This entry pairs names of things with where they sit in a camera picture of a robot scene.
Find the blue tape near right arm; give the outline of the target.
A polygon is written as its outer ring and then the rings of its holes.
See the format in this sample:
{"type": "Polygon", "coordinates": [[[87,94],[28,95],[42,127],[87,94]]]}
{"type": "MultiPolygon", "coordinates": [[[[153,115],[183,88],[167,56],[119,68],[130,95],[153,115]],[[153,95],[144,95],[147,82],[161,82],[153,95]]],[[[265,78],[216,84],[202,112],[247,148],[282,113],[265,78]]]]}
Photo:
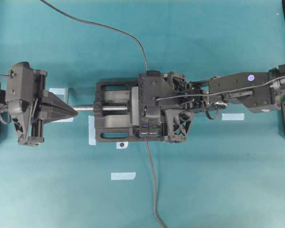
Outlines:
{"type": "Polygon", "coordinates": [[[245,119],[244,113],[223,113],[222,121],[243,121],[245,119]]]}

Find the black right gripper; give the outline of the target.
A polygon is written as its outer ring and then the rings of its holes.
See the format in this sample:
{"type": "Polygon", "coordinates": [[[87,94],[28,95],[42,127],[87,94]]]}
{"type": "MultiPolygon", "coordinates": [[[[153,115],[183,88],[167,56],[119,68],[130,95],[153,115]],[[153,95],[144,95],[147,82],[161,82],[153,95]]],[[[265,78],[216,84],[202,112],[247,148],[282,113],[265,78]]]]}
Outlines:
{"type": "Polygon", "coordinates": [[[206,109],[207,97],[203,94],[201,82],[187,82],[183,74],[175,72],[161,75],[162,87],[157,98],[161,109],[159,106],[146,106],[145,119],[156,124],[162,120],[161,142],[184,142],[194,115],[206,109]]]}

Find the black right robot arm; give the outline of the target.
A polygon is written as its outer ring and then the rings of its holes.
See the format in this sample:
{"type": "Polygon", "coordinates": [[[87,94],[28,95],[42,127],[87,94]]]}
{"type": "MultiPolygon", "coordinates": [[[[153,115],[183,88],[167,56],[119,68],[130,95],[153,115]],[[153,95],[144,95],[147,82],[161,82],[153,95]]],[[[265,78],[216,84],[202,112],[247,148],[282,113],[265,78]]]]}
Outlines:
{"type": "Polygon", "coordinates": [[[187,81],[185,75],[147,71],[139,76],[139,136],[144,140],[180,143],[187,139],[194,116],[205,113],[216,120],[230,103],[260,113],[280,108],[284,75],[242,72],[204,81],[187,81]]]}

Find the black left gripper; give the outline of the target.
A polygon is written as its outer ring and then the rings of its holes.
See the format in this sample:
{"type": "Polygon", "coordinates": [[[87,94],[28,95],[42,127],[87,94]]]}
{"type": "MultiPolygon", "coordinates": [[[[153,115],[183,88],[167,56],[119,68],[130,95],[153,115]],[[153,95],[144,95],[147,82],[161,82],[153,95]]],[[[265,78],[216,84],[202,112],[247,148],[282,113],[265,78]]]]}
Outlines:
{"type": "Polygon", "coordinates": [[[9,70],[5,102],[18,136],[18,144],[36,147],[44,142],[43,123],[76,117],[77,111],[52,92],[45,90],[47,72],[19,62],[9,70]],[[40,111],[39,104],[61,109],[40,111]]]}

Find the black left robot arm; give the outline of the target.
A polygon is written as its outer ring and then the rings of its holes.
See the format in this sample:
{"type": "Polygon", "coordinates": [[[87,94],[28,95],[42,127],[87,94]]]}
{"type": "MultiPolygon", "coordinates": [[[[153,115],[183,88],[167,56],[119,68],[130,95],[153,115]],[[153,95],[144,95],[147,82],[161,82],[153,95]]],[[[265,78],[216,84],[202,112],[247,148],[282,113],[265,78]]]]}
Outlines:
{"type": "Polygon", "coordinates": [[[18,144],[38,146],[44,142],[44,124],[77,116],[77,111],[46,90],[47,72],[19,62],[5,75],[7,88],[0,83],[0,126],[13,123],[18,144]]]}

